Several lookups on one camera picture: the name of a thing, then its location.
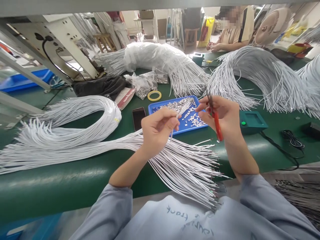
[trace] yellow tape roll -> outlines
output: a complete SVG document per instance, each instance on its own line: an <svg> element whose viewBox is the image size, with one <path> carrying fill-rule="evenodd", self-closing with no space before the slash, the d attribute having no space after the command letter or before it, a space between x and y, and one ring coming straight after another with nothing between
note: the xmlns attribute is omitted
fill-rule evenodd
<svg viewBox="0 0 320 240"><path fill-rule="evenodd" d="M150 95L153 93L158 93L159 97L158 98L150 98ZM158 101L160 98L161 98L161 92L159 92L159 91L151 91L148 93L148 99L152 102Z"/></svg>

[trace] wooden stool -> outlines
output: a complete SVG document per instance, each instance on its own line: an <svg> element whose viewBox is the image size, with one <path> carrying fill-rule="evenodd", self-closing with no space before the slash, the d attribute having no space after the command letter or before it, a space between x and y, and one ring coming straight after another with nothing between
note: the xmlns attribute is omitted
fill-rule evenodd
<svg viewBox="0 0 320 240"><path fill-rule="evenodd" d="M93 35L93 37L96 39L97 43L98 43L98 47L100 48L101 53L103 53L103 50L105 49L107 52L115 52L117 51L116 46L114 45L110 34L106 33L106 34L100 34L100 35Z"/></svg>
<svg viewBox="0 0 320 240"><path fill-rule="evenodd" d="M184 31L186 32L186 36L184 38L184 47L187 46L193 46L194 49L197 48L197 34L198 34L197 29L185 29Z"/></svg>

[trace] white fan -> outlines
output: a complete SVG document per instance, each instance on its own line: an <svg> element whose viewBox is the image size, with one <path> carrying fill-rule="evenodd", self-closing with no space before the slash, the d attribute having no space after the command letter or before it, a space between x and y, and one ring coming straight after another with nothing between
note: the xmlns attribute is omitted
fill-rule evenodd
<svg viewBox="0 0 320 240"><path fill-rule="evenodd" d="M266 46L273 43L287 29L290 18L289 8L274 10L261 23L254 39L255 44Z"/></svg>

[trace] hand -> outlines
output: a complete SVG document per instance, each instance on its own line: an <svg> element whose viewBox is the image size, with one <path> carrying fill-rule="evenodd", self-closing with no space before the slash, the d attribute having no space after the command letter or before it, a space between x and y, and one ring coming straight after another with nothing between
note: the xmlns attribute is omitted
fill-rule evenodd
<svg viewBox="0 0 320 240"><path fill-rule="evenodd" d="M195 111L198 112L199 117L206 124L216 131L214 118L209 115L211 109L207 104L208 101L208 97L200 99L200 105ZM225 142L237 140L241 136L239 104L220 96L212 96L212 101L213 111L219 115L220 128Z"/></svg>
<svg viewBox="0 0 320 240"><path fill-rule="evenodd" d="M208 45L207 45L207 51L211 50L214 45L216 45L216 43L209 42Z"/></svg>
<svg viewBox="0 0 320 240"><path fill-rule="evenodd" d="M148 159L162 151L172 130L178 131L179 125L177 112L169 108L161 108L142 119L143 144L140 149Z"/></svg>
<svg viewBox="0 0 320 240"><path fill-rule="evenodd" d="M222 50L222 43L217 43L213 47L211 47L211 52L218 52Z"/></svg>

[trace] light blue shirt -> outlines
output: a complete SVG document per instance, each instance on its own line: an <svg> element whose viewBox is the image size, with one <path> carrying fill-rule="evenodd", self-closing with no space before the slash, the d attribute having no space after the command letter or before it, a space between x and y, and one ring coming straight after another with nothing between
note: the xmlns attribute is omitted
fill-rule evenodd
<svg viewBox="0 0 320 240"><path fill-rule="evenodd" d="M131 219L132 190L107 185L71 240L320 239L310 221L261 175L243 176L240 202L215 212L179 195L147 202Z"/></svg>

